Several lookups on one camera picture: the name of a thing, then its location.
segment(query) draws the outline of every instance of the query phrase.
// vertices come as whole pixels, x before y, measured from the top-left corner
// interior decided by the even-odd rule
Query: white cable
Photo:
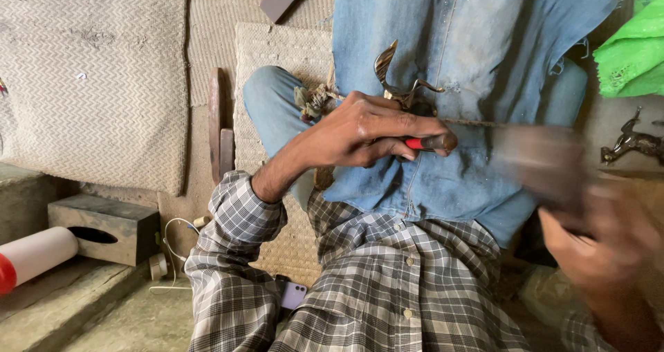
[[[151,288],[148,289],[148,291],[150,291],[150,294],[163,295],[163,294],[168,294],[172,289],[192,289],[191,287],[175,287],[175,280],[177,280],[177,268],[175,267],[175,261],[173,260],[173,255],[175,255],[178,259],[182,260],[183,262],[187,261],[187,258],[185,258],[183,256],[180,256],[180,255],[176,254],[175,252],[173,252],[173,249],[170,248],[170,244],[168,243],[168,239],[166,238],[166,237],[168,237],[167,232],[168,232],[169,224],[173,221],[176,221],[176,220],[186,222],[187,224],[192,226],[194,228],[194,230],[196,230],[196,232],[198,232],[200,234],[199,230],[196,229],[194,224],[192,224],[191,222],[189,222],[185,219],[175,218],[173,220],[170,220],[169,222],[166,222],[166,226],[164,226],[163,242],[164,242],[164,244],[166,244],[166,247],[169,250],[168,255],[170,256],[170,262],[172,264],[171,266],[173,267],[173,282],[170,284],[170,287],[169,286],[152,286]],[[161,292],[161,293],[156,293],[156,292],[152,291],[153,289],[168,289],[168,290],[164,291],[164,292]]]

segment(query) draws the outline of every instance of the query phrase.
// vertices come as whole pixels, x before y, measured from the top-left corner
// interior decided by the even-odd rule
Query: plaid shirt
[[[185,264],[195,316],[189,351],[530,350],[494,303],[500,249],[475,222],[405,222],[313,191],[321,276],[276,335],[276,282],[249,263],[286,225],[284,205],[260,200],[250,176],[234,171],[209,208],[213,221]],[[610,350],[589,320],[567,320],[568,347]]]

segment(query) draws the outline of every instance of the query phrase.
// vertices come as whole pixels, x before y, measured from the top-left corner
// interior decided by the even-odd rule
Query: metal bird figurine
[[[639,121],[641,106],[636,109],[634,117],[629,119],[620,129],[623,133],[618,137],[613,149],[602,147],[602,162],[610,164],[619,157],[632,150],[636,150],[648,156],[656,157],[660,165],[664,165],[664,143],[660,137],[651,134],[634,131],[635,124]]]
[[[411,108],[413,97],[415,96],[415,90],[417,90],[418,87],[424,86],[427,89],[437,93],[443,93],[445,89],[442,87],[434,87],[428,82],[419,78],[415,80],[415,83],[413,83],[413,87],[410,91],[402,90],[396,86],[388,84],[385,80],[387,77],[387,69],[390,68],[392,57],[394,56],[394,52],[396,52],[397,43],[398,40],[395,40],[386,51],[383,51],[380,53],[380,55],[378,55],[376,62],[374,62],[374,72],[376,72],[376,77],[378,78],[378,81],[380,81],[382,88],[385,89],[384,96],[387,99],[399,102],[399,104],[401,104],[402,110],[409,110]]]

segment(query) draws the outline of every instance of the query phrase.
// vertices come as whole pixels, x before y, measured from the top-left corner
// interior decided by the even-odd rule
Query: green plastic sheet
[[[600,94],[664,95],[664,0],[634,0],[634,17],[600,46]]]

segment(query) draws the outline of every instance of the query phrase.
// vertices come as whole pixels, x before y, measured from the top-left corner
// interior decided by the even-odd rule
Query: jute mat
[[[235,166],[253,174],[268,161],[268,155],[246,113],[242,86],[254,70],[266,65],[286,69],[307,86],[325,82],[332,60],[332,34],[323,30],[239,23],[236,40]],[[292,196],[287,196],[284,203],[288,225],[273,242],[262,245],[260,257],[253,266],[311,286],[320,275],[313,229]]]
[[[231,84],[235,79],[235,26],[238,22],[270,19],[258,7],[261,0],[191,0],[189,7],[188,59],[191,63],[191,105],[206,105],[210,68],[223,68]],[[331,30],[329,17],[334,0],[298,0],[284,15],[283,25]]]
[[[178,194],[186,0],[3,0],[0,160]]]

